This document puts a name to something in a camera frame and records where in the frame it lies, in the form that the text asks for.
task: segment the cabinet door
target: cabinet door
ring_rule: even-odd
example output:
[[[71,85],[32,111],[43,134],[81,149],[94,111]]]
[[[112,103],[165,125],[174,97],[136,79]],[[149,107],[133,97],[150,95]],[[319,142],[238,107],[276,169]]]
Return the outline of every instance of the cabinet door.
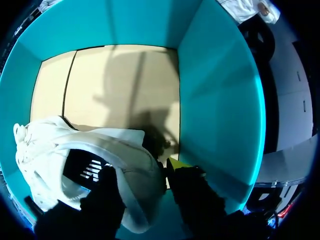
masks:
[[[277,151],[293,147],[312,136],[313,115],[309,91],[278,96],[279,136]]]
[[[291,42],[276,43],[270,66],[278,95],[309,90],[304,67]]]

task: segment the beige floor panel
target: beige floor panel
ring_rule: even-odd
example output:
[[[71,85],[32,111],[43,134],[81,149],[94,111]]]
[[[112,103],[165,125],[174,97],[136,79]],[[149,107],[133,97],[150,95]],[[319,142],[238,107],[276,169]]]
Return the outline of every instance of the beige floor panel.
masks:
[[[62,114],[66,82],[75,53],[66,52],[42,62],[32,95],[31,121]]]
[[[154,155],[177,154],[180,99],[177,51],[117,45],[76,53],[65,98],[65,117],[79,130],[142,129]],[[171,147],[162,151],[164,146]]]

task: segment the teal foam wall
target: teal foam wall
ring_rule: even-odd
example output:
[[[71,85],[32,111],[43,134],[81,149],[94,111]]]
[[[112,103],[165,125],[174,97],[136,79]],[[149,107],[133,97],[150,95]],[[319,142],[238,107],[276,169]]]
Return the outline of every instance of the teal foam wall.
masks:
[[[38,59],[114,44],[177,48],[201,0],[63,0],[21,35]]]
[[[4,176],[18,170],[15,123],[30,121],[31,101],[41,61],[20,42],[13,47],[0,77],[0,163]]]
[[[258,70],[215,0],[203,0],[178,56],[179,159],[203,167],[233,212],[247,201],[262,160],[266,118]]]
[[[246,202],[257,178],[265,138],[262,86],[249,48],[215,0],[64,0],[20,36],[0,78],[0,163],[25,207],[30,190],[15,163],[13,124],[30,120],[41,61],[65,52],[110,44],[177,48],[180,71],[180,160],[207,171],[230,213]],[[120,239],[183,239],[171,191],[158,224]]]

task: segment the black glove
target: black glove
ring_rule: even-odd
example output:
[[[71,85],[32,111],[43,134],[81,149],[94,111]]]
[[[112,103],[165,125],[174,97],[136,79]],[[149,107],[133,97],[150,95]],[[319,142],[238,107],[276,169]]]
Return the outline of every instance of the black glove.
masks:
[[[204,171],[198,167],[173,170],[168,160],[167,176],[184,223],[195,237],[210,236],[214,225],[226,216],[225,201],[208,185]]]
[[[97,186],[80,200],[81,211],[63,202],[40,216],[34,227],[38,239],[115,239],[125,211],[116,171],[105,166]]]

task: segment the white shirt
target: white shirt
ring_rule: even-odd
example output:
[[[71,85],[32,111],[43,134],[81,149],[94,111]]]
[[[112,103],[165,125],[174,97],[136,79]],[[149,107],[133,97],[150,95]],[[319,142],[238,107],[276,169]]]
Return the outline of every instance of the white shirt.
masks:
[[[252,18],[259,14],[260,17],[268,24],[275,24],[279,17],[280,11],[269,0],[217,0],[222,7],[239,23]],[[258,4],[263,3],[269,10],[269,14],[264,16],[260,13]]]

